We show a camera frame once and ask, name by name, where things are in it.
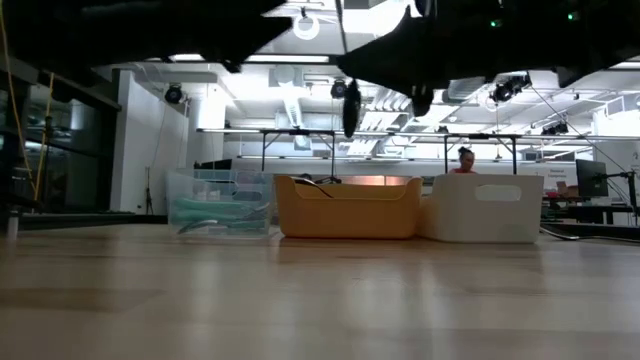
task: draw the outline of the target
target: bin handle cutout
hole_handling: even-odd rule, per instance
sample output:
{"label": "bin handle cutout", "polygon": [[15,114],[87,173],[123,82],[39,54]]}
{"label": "bin handle cutout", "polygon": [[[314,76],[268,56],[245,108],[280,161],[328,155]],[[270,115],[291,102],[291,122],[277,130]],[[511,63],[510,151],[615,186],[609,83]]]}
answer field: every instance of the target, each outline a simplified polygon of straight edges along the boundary
{"label": "bin handle cutout", "polygon": [[478,201],[520,201],[522,189],[515,185],[481,185],[475,188]]}

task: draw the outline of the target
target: cable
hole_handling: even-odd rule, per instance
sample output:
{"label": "cable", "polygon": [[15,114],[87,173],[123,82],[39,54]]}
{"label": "cable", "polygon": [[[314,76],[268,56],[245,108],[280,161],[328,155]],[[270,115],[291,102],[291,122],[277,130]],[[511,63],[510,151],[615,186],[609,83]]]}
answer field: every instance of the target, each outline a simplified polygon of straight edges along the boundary
{"label": "cable", "polygon": [[13,117],[16,120],[16,129],[18,130],[18,138],[20,139],[20,149],[22,150],[22,158],[24,166],[27,169],[27,175],[29,176],[29,183],[31,189],[35,192],[36,185],[33,181],[33,174],[31,172],[31,165],[27,159],[27,150],[25,148],[24,136],[22,135],[22,125],[20,124],[20,115],[18,115],[18,106],[16,105],[16,93],[13,88],[13,76],[11,75],[11,59],[9,58],[9,41],[7,40],[7,30],[4,24],[4,11],[2,0],[0,0],[0,31],[2,31],[2,50],[4,52],[4,61],[7,66],[7,77],[9,80],[9,97],[11,98],[11,106],[13,109]]}
{"label": "cable", "polygon": [[[153,87],[157,92],[159,93],[163,93],[164,92],[164,88],[156,85],[156,83],[151,80],[151,78],[149,77],[149,74],[147,73],[147,69],[138,64],[138,63],[130,63],[131,65],[136,66],[138,69],[142,70],[142,73],[144,74],[144,77],[147,78],[147,81],[149,82],[149,84],[151,84],[151,87]],[[162,73],[160,73],[160,69],[158,67],[156,67],[156,70],[158,71],[158,74],[160,74],[160,77],[162,77]]]}
{"label": "cable", "polygon": [[176,168],[180,167],[180,158],[182,157],[182,148],[185,143],[184,138],[187,136],[187,129],[189,128],[189,118],[187,113],[189,111],[189,100],[184,102],[184,123],[182,125],[182,137],[180,138],[180,148],[178,149],[178,161],[176,161]]}
{"label": "cable", "polygon": [[[558,112],[558,111],[557,111],[553,106],[551,106],[551,104],[547,101],[547,99],[545,99],[545,98],[544,98],[544,97],[543,97],[543,96],[538,92],[538,90],[536,90],[533,86],[531,86],[531,90],[533,90],[533,91],[536,93],[536,95],[538,95],[538,97],[539,97],[542,101],[544,101],[544,103],[545,103],[545,104],[547,104],[547,106],[549,107],[549,109],[551,109],[557,117],[559,117],[560,119],[562,119],[562,115],[560,115],[560,113],[559,113],[559,112]],[[570,127],[573,131],[575,131],[576,133],[580,134],[580,132],[579,132],[579,131],[578,131],[578,130],[573,126],[573,125],[571,125],[571,124],[569,123],[569,121],[564,121],[564,123],[565,123],[565,124],[567,124],[567,126],[568,126],[568,127]],[[588,138],[586,138],[586,137],[583,137],[583,139],[584,139],[584,140],[585,140],[589,145],[591,145],[591,146],[592,146],[596,151],[598,151],[599,153],[601,153],[604,157],[606,157],[609,161],[611,161],[615,166],[617,166],[620,170],[622,170],[623,172],[627,172],[627,169],[625,169],[625,168],[624,168],[622,165],[620,165],[617,161],[613,160],[613,159],[611,158],[611,156],[607,155],[604,151],[600,150],[600,148],[598,148],[598,146],[597,146],[593,141],[589,140],[589,139],[588,139]],[[631,196],[635,196],[635,194],[629,194],[629,202],[631,202],[631,200],[630,200],[630,197],[631,197]],[[636,220],[635,220],[636,226],[638,226],[638,216],[637,216],[637,215],[635,215],[635,219],[636,219]]]}
{"label": "cable", "polygon": [[347,33],[344,31],[343,10],[340,0],[336,0],[336,12],[338,13],[338,23],[340,24],[340,37],[342,38],[342,49],[346,54],[347,50]]}
{"label": "cable", "polygon": [[164,121],[166,120],[167,115],[167,104],[165,104],[162,100],[159,100],[164,106],[164,110],[162,112],[162,123],[160,124],[160,132],[158,133],[158,140],[156,141],[156,150],[153,152],[153,160],[151,161],[150,168],[153,168],[156,164],[156,157],[158,156],[158,148],[160,147],[160,139],[162,139],[162,129],[164,128]]}
{"label": "cable", "polygon": [[554,231],[551,231],[549,229],[545,229],[544,227],[540,226],[540,232],[553,236],[557,239],[563,240],[563,241],[578,241],[578,240],[613,240],[613,241],[622,241],[622,242],[631,242],[631,243],[640,243],[640,241],[638,240],[633,240],[633,239],[624,239],[624,238],[616,238],[616,237],[610,237],[610,236],[577,236],[577,235],[562,235],[562,234],[558,234]]}
{"label": "cable", "polygon": [[[607,185],[609,185],[609,188],[611,188],[611,190],[613,190],[613,192],[615,192],[620,197],[625,206],[630,206],[628,199],[624,196],[623,192],[620,192],[620,188],[617,186],[617,184],[611,183],[609,182],[609,180],[607,180]],[[627,216],[627,225],[631,226],[631,216]]]}
{"label": "cable", "polygon": [[333,199],[333,196],[331,196],[331,194],[329,194],[328,192],[324,191],[324,189],[320,186],[318,186],[316,183],[314,183],[313,181],[304,179],[304,178],[299,178],[299,177],[291,177],[293,179],[293,181],[296,184],[299,185],[306,185],[306,186],[313,186],[316,189],[320,190],[323,194],[325,194],[329,199]]}
{"label": "cable", "polygon": [[[616,194],[618,194],[618,196],[620,196],[622,198],[622,201],[624,201],[624,204],[626,206],[632,207],[631,206],[631,198],[630,197],[626,197],[624,195],[624,190],[618,184],[616,184],[613,181],[609,181],[609,180],[607,180],[607,184],[611,187],[611,189],[613,189],[613,191]],[[635,225],[638,226],[638,216],[636,214],[633,214],[632,216],[635,219]]]}
{"label": "cable", "polygon": [[37,201],[40,197],[40,179],[42,178],[42,165],[44,164],[45,145],[47,144],[47,131],[50,126],[51,116],[51,103],[53,101],[53,80],[55,79],[54,73],[49,74],[49,99],[47,99],[47,110],[45,112],[45,127],[42,131],[42,140],[40,141],[40,160],[38,161],[38,173],[36,174],[36,190],[33,194],[33,200]]}

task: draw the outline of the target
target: red object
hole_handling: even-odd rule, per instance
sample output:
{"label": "red object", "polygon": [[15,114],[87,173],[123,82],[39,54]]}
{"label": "red object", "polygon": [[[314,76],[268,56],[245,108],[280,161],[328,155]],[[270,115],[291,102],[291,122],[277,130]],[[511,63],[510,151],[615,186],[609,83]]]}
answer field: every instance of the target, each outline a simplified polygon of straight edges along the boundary
{"label": "red object", "polygon": [[473,170],[464,171],[461,168],[451,170],[453,174],[475,174],[476,172]]}

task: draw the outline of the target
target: clear plastic bin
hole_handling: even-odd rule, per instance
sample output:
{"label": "clear plastic bin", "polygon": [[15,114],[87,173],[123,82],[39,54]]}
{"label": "clear plastic bin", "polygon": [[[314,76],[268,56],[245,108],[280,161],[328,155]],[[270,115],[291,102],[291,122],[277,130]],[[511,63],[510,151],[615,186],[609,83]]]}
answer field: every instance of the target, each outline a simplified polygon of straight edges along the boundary
{"label": "clear plastic bin", "polygon": [[251,171],[167,173],[169,225],[176,234],[264,236],[269,232],[273,175]]}

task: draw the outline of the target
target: teal fabric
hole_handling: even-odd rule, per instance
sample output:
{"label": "teal fabric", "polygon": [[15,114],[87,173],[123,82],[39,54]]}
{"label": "teal fabric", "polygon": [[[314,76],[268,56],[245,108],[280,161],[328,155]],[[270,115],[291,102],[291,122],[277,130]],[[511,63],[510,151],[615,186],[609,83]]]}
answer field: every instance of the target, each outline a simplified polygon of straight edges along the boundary
{"label": "teal fabric", "polygon": [[253,212],[253,208],[251,206],[237,202],[197,201],[186,198],[175,199],[173,201],[173,206],[176,210],[199,210],[230,216],[247,216]]}
{"label": "teal fabric", "polygon": [[193,225],[215,220],[222,226],[235,229],[261,229],[265,227],[267,206],[253,207],[233,202],[207,202],[192,199],[176,199],[171,209],[171,223]]}

